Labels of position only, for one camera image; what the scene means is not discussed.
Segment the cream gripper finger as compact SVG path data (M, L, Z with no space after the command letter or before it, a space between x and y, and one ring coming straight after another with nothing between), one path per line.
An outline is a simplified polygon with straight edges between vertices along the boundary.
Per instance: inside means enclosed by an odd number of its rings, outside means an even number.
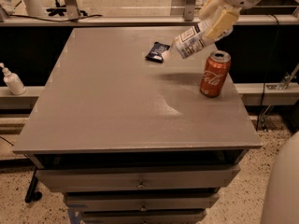
M216 40L238 21L240 7L219 7L206 28L205 38Z
M198 18L201 21L216 20L221 14L225 0L206 0L199 11Z

